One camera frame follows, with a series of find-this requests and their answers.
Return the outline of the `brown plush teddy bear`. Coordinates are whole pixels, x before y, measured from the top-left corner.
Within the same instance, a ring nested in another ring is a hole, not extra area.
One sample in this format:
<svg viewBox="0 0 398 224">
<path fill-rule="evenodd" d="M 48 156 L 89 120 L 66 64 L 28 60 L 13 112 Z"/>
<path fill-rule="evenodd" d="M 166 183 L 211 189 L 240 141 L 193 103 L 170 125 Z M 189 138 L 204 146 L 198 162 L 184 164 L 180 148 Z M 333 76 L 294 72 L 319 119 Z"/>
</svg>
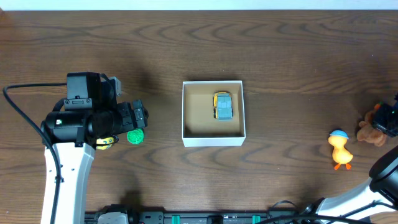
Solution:
<svg viewBox="0 0 398 224">
<path fill-rule="evenodd" d="M 364 119 L 359 122 L 359 131 L 356 134 L 358 141 L 365 141 L 367 143 L 374 144 L 377 147 L 381 147 L 385 144 L 387 135 L 372 126 L 374 115 L 380 107 L 380 103 L 376 104 L 374 109 L 368 111 L 365 114 Z"/>
</svg>

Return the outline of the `orange rubber duck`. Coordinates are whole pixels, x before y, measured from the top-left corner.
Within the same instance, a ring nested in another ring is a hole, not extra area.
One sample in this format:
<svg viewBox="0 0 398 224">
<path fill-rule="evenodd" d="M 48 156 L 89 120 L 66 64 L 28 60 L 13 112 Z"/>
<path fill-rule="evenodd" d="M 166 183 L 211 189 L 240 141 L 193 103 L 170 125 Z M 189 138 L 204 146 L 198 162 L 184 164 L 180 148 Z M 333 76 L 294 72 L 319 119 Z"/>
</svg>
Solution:
<svg viewBox="0 0 398 224">
<path fill-rule="evenodd" d="M 342 165 L 347 170 L 351 169 L 350 162 L 353 159 L 353 155 L 345 148 L 348 139 L 348 135 L 342 130 L 334 130 L 330 133 L 328 143 L 333 146 L 332 159 L 336 163 L 334 170 L 338 170 Z"/>
</svg>

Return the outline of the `white cardboard box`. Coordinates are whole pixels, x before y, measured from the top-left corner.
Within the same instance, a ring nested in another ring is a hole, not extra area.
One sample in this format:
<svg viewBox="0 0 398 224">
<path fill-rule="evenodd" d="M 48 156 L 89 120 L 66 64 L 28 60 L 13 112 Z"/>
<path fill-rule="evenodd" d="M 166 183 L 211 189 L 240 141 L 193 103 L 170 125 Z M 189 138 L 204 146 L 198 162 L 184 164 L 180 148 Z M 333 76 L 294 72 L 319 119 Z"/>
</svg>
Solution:
<svg viewBox="0 0 398 224">
<path fill-rule="evenodd" d="M 215 118 L 218 92 L 231 96 L 232 118 Z M 182 141 L 185 147 L 242 146 L 246 122 L 241 80 L 190 81 L 182 84 Z"/>
</svg>

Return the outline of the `grey yellow toy car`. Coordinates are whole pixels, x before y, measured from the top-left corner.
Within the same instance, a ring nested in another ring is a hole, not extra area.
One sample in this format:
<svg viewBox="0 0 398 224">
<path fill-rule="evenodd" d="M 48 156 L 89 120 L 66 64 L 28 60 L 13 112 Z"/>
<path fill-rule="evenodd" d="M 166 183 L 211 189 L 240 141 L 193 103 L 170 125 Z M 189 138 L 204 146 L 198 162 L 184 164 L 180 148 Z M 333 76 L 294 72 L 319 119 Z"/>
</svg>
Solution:
<svg viewBox="0 0 398 224">
<path fill-rule="evenodd" d="M 219 91 L 213 95 L 213 116 L 220 121 L 233 118 L 232 96 L 230 92 Z"/>
</svg>

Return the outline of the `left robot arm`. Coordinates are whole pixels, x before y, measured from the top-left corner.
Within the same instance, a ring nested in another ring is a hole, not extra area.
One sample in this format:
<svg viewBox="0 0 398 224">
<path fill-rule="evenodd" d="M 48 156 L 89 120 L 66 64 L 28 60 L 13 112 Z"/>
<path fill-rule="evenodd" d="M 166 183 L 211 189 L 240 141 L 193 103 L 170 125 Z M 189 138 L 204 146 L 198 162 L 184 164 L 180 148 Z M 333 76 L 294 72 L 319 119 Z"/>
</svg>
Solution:
<svg viewBox="0 0 398 224">
<path fill-rule="evenodd" d="M 107 150 L 119 134 L 144 138 L 148 112 L 141 100 L 110 100 L 93 108 L 89 99 L 62 99 L 42 123 L 46 182 L 41 223 L 83 223 L 86 190 L 96 150 Z"/>
</svg>

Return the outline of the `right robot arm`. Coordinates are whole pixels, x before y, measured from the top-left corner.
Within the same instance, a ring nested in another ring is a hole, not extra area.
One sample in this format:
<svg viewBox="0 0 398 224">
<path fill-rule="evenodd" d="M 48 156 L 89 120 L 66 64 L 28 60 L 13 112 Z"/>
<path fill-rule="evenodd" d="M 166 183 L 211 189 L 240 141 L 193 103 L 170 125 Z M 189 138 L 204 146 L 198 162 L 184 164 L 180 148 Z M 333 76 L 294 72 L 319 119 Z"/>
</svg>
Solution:
<svg viewBox="0 0 398 224">
<path fill-rule="evenodd" d="M 383 146 L 397 136 L 397 104 L 378 103 L 358 124 L 358 141 Z M 371 215 L 397 210 L 397 148 L 371 167 L 367 181 L 336 197 L 323 198 L 313 207 L 318 223 L 353 223 Z"/>
</svg>

